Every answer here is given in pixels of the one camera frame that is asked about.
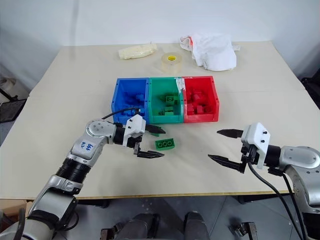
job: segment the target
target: gray floor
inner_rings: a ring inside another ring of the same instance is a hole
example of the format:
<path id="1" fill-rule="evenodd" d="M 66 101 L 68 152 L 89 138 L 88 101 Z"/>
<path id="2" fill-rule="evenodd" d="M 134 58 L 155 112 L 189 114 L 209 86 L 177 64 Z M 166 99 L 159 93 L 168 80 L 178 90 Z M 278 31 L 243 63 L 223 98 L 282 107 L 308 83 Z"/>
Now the gray floor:
<path id="1" fill-rule="evenodd" d="M 294 207 L 285 197 L 290 209 Z M 103 228 L 126 223 L 139 213 L 161 216 L 157 238 L 183 240 L 183 220 L 189 211 L 197 211 L 205 220 L 212 240 L 248 240 L 230 230 L 233 222 L 255 222 L 259 240 L 298 240 L 285 209 L 278 198 L 240 204 L 232 196 L 151 197 L 113 199 L 107 208 L 78 205 L 78 225 L 60 232 L 55 240 L 100 239 Z"/>

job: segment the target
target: black cable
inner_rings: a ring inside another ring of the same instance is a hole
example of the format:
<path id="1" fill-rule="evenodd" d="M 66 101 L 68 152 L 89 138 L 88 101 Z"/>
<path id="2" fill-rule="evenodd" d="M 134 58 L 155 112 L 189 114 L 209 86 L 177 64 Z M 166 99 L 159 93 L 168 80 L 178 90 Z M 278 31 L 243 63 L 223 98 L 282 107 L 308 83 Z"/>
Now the black cable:
<path id="1" fill-rule="evenodd" d="M 26 222 L 26 210 L 22 207 L 19 209 L 19 222 L 18 227 L 16 228 L 16 232 L 13 240 L 21 240 L 22 235 L 24 234 Z"/>
<path id="2" fill-rule="evenodd" d="M 304 224 L 303 224 L 303 221 L 302 221 L 301 213 L 300 213 L 300 211 L 299 211 L 299 208 L 298 208 L 296 199 L 295 199 L 294 194 L 293 194 L 293 192 L 292 192 L 292 190 L 291 190 L 291 186 L 290 186 L 290 184 L 289 184 L 288 178 L 286 177 L 285 174 L 283 174 L 282 176 L 283 176 L 283 179 L 284 179 L 284 181 L 285 181 L 285 184 L 286 184 L 286 186 L 287 186 L 287 188 L 288 188 L 288 191 L 289 191 L 289 193 L 290 193 L 291 200 L 292 200 L 293 205 L 294 205 L 294 209 L 295 209 L 296 214 L 297 214 L 297 216 L 298 216 L 300 228 L 301 228 L 301 231 L 302 231 L 303 240 L 306 240 L 306 239 L 307 239 L 306 231 L 305 231 L 305 227 L 304 227 Z"/>
<path id="3" fill-rule="evenodd" d="M 283 204 L 286 212 L 287 212 L 288 215 L 289 215 L 289 218 L 290 218 L 290 220 L 291 220 L 291 222 L 292 222 L 292 224 L 293 224 L 293 226 L 294 226 L 297 234 L 299 235 L 299 238 L 300 238 L 301 240 L 303 240 L 303 238 L 301 237 L 301 233 L 300 233 L 299 230 L 298 230 L 298 226 L 296 225 L 296 222 L 295 222 L 295 220 L 294 220 L 294 217 L 292 216 L 292 214 L 291 214 L 291 212 L 290 212 L 290 209 L 289 209 L 289 207 L 288 207 L 288 205 L 287 205 L 284 197 L 280 194 L 280 192 L 279 192 L 270 182 L 268 182 L 267 180 L 265 180 L 262 176 L 260 176 L 260 175 L 256 172 L 256 170 L 254 170 L 254 168 L 252 167 L 252 163 L 249 162 L 249 161 L 248 161 L 248 166 L 249 166 L 251 172 L 252 172 L 261 182 L 263 182 L 263 183 L 266 184 L 269 188 L 271 188 L 271 189 L 275 192 L 275 194 L 280 198 L 280 200 L 281 200 L 281 202 L 282 202 L 282 204 Z"/>
<path id="4" fill-rule="evenodd" d="M 139 108 L 137 108 L 137 107 L 127 107 L 127 108 L 121 109 L 119 111 L 114 111 L 114 112 L 110 113 L 109 115 L 102 117 L 101 119 L 107 119 L 107 118 L 111 117 L 112 115 L 115 115 L 118 113 L 123 113 L 123 112 L 129 111 L 129 110 L 135 110 L 136 113 L 139 112 Z"/>
<path id="5" fill-rule="evenodd" d="M 9 224 L 10 226 L 15 223 L 15 221 L 13 221 L 12 219 L 10 219 L 4 212 L 3 212 L 3 218 L 2 218 L 2 220 L 3 220 L 6 224 Z"/>
<path id="6" fill-rule="evenodd" d="M 75 223 L 70 227 L 64 228 L 63 231 L 69 231 L 71 229 L 74 229 L 77 226 L 77 224 L 79 222 L 79 214 L 76 211 L 74 211 L 74 214 L 76 215 Z"/>

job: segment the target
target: tape roll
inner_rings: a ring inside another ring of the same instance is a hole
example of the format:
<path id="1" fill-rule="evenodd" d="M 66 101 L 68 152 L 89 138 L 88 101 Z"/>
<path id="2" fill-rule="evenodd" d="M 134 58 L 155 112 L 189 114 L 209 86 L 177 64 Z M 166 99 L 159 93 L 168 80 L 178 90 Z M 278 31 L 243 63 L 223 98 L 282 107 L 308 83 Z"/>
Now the tape roll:
<path id="1" fill-rule="evenodd" d="M 167 74 L 176 74 L 181 71 L 182 56 L 176 52 L 167 52 L 161 58 L 162 71 Z"/>

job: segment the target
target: robotic arm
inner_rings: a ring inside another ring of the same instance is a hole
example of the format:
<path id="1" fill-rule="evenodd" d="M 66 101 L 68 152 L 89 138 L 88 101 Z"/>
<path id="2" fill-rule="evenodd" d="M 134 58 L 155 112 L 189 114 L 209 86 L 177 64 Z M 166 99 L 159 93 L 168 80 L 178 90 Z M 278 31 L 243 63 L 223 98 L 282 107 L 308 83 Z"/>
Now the robotic arm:
<path id="1" fill-rule="evenodd" d="M 62 166 L 36 197 L 24 227 L 17 230 L 18 223 L 15 223 L 0 233 L 0 239 L 12 240 L 18 234 L 20 237 L 17 239 L 51 240 L 56 231 L 65 230 L 78 203 L 74 195 L 82 189 L 87 173 L 96 163 L 105 144 L 134 148 L 133 154 L 140 158 L 164 156 L 156 151 L 140 151 L 145 130 L 155 134 L 165 133 L 160 127 L 147 125 L 138 114 L 127 121 L 125 128 L 120 123 L 113 124 L 104 119 L 90 121 Z"/>
<path id="2" fill-rule="evenodd" d="M 248 164 L 258 168 L 269 167 L 276 176 L 286 173 L 294 189 L 294 198 L 302 213 L 303 224 L 309 238 L 320 240 L 320 152 L 308 146 L 269 145 L 270 134 L 261 123 L 249 125 L 244 131 L 223 129 L 217 133 L 241 138 L 241 163 L 218 155 L 208 155 L 222 166 L 244 173 Z"/>

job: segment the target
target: plastic storage bin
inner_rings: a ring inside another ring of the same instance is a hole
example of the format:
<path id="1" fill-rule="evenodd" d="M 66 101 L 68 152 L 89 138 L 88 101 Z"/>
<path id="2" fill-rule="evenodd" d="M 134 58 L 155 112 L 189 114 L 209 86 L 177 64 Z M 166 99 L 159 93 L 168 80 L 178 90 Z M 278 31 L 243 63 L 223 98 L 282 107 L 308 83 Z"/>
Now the plastic storage bin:
<path id="1" fill-rule="evenodd" d="M 212 76 L 185 76 L 184 122 L 217 122 L 219 99 Z"/>
<path id="2" fill-rule="evenodd" d="M 137 107 L 140 108 L 140 115 L 149 123 L 148 114 L 149 78 L 118 78 L 116 81 L 113 99 L 111 103 L 112 112 Z M 115 123 L 126 124 L 127 120 L 133 117 L 135 111 L 125 111 L 113 115 Z"/>
<path id="3" fill-rule="evenodd" d="M 151 124 L 183 123 L 184 97 L 176 77 L 149 79 L 149 121 Z"/>

